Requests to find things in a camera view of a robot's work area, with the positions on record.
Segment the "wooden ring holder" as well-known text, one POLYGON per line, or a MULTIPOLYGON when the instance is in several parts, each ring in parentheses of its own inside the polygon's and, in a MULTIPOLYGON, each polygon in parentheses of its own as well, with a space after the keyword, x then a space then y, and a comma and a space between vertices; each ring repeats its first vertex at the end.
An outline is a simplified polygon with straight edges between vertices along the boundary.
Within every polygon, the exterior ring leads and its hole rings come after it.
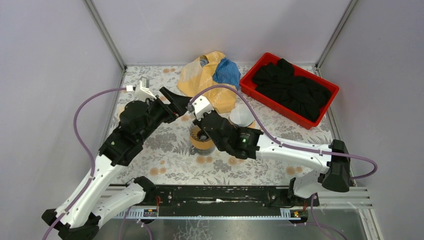
POLYGON ((195 142, 190 138, 190 135, 189 135, 189 139, 192 145, 199 149, 208 149, 215 146, 211 139, 207 142, 195 142))
POLYGON ((256 127, 256 122, 255 121, 253 121, 251 124, 249 124, 248 126, 247 126, 248 128, 255 128, 256 127))

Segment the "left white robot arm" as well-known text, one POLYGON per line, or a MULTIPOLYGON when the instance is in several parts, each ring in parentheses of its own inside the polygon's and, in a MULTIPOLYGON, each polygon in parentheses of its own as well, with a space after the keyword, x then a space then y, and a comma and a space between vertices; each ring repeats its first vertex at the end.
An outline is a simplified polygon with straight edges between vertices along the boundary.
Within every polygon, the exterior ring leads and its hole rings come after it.
POLYGON ((102 193, 112 180, 143 150, 147 138, 163 123, 170 124, 187 112, 188 96, 160 89, 162 101, 147 88, 135 90, 137 100, 127 103, 119 115, 118 126, 101 145, 97 155, 89 155, 91 167, 69 198, 42 214, 48 231, 58 231, 63 240, 91 240, 111 218, 135 204, 144 206, 155 200, 156 186, 146 177, 134 180, 106 201, 102 193))

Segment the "white paper coffee filter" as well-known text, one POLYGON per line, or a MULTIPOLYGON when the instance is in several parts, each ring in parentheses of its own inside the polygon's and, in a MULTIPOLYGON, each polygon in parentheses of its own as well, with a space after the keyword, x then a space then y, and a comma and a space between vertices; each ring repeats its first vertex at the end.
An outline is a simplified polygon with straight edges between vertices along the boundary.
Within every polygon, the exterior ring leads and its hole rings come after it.
POLYGON ((248 127, 255 118, 245 104, 237 105, 229 114, 229 121, 237 127, 248 127))

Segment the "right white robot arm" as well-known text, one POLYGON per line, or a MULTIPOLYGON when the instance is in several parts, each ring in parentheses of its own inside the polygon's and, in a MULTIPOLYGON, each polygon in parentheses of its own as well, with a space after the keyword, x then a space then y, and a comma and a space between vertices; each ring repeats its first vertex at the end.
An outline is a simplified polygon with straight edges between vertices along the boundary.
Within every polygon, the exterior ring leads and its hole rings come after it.
POLYGON ((306 175, 290 180, 286 198, 293 206, 301 205, 318 192, 350 190, 350 160, 343 156, 345 145, 339 140, 331 145, 273 140, 262 130, 234 126, 214 110, 196 115, 193 123, 219 151, 237 159, 276 160, 311 169, 306 175))

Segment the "clear glass pitcher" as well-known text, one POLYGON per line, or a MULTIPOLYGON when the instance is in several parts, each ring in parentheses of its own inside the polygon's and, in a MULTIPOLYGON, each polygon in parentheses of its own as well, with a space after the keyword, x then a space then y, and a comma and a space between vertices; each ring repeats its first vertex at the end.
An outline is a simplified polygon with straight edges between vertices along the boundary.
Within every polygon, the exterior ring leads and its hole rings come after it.
POLYGON ((190 149, 189 149, 189 154, 190 155, 199 155, 199 156, 208 156, 208 155, 212 154, 214 152, 214 150, 215 150, 214 146, 207 148, 207 149, 200 149, 200 148, 197 148, 195 146, 191 146, 190 149))

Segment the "clear grey glass dripper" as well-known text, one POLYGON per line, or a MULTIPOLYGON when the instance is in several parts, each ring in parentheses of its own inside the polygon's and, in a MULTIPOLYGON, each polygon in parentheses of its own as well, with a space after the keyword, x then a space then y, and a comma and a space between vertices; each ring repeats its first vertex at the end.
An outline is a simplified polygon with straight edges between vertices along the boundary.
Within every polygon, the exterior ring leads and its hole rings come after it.
POLYGON ((209 136, 199 126, 195 125, 194 123, 192 123, 189 128, 189 134, 190 134, 190 138, 195 142, 205 143, 211 140, 209 136))

